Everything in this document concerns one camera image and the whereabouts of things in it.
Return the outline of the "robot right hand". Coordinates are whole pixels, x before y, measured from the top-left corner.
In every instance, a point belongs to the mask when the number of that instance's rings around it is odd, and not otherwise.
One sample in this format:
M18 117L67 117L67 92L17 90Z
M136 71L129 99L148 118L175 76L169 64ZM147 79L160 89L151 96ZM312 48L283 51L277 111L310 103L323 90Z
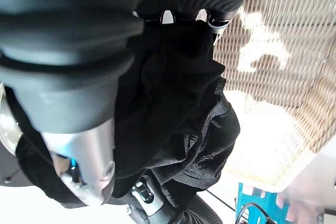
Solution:
M213 34L244 0L1 0L1 82L29 180L71 206L128 193L187 153L173 136L224 68Z

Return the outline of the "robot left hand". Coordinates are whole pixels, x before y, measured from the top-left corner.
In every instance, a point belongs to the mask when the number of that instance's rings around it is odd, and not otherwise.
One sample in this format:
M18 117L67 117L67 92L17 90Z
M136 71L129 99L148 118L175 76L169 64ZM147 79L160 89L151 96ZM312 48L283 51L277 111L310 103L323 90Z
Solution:
M128 205L128 214L135 223L222 223L198 195L186 207L173 207L150 175L143 175L131 188L131 194L141 206Z

